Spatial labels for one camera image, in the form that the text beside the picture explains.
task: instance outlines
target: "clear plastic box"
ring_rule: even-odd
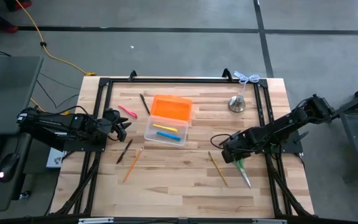
[[[166,130],[163,128],[158,128],[158,127],[155,127],[153,124],[157,124],[157,125],[161,125],[161,126],[165,126],[165,127],[169,127],[169,128],[176,128],[178,130],[178,132],[169,131],[169,130]],[[150,116],[149,119],[147,120],[144,138],[149,141],[173,144],[176,146],[184,146],[186,143],[188,126],[189,126],[189,124],[187,123],[187,121],[163,118],[160,116]],[[157,134],[157,131],[161,131],[161,132],[167,133],[167,134],[173,134],[173,135],[179,137],[180,141],[159,135],[159,134]]]

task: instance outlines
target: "pink marker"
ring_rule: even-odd
[[[130,114],[131,116],[133,116],[134,118],[137,118],[137,115],[136,115],[134,112],[130,111],[129,109],[125,108],[124,106],[118,105],[118,107],[121,108],[121,109],[123,109],[126,113],[129,113],[129,114]]]

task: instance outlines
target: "black pencil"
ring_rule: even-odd
[[[128,150],[128,148],[129,148],[129,146],[131,145],[131,143],[132,143],[132,140],[129,141],[127,147],[125,147],[124,151],[121,153],[121,156],[119,156],[119,158],[118,158],[116,164],[118,164],[119,162],[122,161],[122,158],[124,157],[124,154],[125,154],[125,152]]]
[[[149,108],[147,107],[146,101],[144,101],[144,96],[143,96],[142,94],[140,94],[140,97],[142,98],[142,101],[143,101],[144,107],[146,107],[147,113],[150,115]]]

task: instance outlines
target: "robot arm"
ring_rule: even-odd
[[[88,113],[60,115],[34,108],[24,109],[17,117],[21,132],[29,133],[50,147],[60,151],[92,152],[104,150],[109,133],[116,132],[116,140],[124,141],[125,129],[131,125],[124,123],[127,120],[112,109],[107,109],[101,119],[94,119]]]
[[[249,157],[251,152],[258,154],[267,144],[281,144],[291,133],[308,123],[320,124],[330,121],[333,113],[334,109],[324,98],[313,95],[274,122],[263,127],[249,128],[222,142],[222,156],[226,163],[230,163]]]

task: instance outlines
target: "blue marker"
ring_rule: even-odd
[[[168,134],[168,133],[163,133],[161,131],[157,131],[157,134],[159,135],[162,135],[162,136],[165,136],[165,137],[168,137],[168,138],[172,138],[173,140],[176,140],[176,141],[180,141],[181,138],[179,138],[178,136],[175,136],[173,134]]]

